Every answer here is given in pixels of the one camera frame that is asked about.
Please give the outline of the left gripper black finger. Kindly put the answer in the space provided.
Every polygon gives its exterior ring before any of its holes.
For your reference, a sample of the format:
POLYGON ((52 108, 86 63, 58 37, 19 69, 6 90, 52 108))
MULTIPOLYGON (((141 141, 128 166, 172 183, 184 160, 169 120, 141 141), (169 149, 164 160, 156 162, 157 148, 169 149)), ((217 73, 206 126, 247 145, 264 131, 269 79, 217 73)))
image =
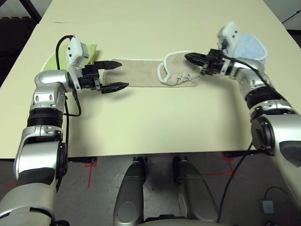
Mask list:
POLYGON ((108 93, 117 92, 126 88, 128 85, 129 83, 125 83, 125 82, 114 82, 114 83, 110 83, 109 85, 103 85, 101 87, 101 93, 108 94, 108 93))
POLYGON ((95 61, 95 66, 98 70, 111 70, 122 66, 122 63, 117 61, 95 61))

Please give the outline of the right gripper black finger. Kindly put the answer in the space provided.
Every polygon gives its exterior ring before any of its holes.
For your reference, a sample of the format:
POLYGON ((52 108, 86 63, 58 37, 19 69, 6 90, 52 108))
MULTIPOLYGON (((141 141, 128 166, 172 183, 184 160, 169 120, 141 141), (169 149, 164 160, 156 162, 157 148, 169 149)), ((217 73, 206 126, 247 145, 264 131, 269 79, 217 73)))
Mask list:
POLYGON ((200 67, 207 67, 208 66, 208 59, 207 55, 200 54, 200 53, 187 53, 184 55, 185 59, 190 63, 200 66, 200 67))

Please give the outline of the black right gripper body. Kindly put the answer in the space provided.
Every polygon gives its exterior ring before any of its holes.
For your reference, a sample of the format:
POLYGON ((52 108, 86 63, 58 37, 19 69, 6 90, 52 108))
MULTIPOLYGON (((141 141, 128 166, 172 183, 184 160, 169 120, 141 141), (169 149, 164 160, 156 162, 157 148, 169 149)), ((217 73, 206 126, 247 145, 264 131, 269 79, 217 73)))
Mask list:
POLYGON ((224 64, 223 57, 221 50, 210 49, 207 55, 201 57, 203 61, 201 75, 219 74, 224 64))

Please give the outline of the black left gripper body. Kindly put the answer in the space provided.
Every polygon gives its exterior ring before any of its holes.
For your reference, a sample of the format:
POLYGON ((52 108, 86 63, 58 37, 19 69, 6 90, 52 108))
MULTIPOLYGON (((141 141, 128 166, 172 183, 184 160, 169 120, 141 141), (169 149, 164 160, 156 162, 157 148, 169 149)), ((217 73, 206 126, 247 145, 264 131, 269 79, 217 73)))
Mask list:
POLYGON ((96 65, 86 65, 82 69, 81 88, 100 91, 101 83, 99 72, 96 65))

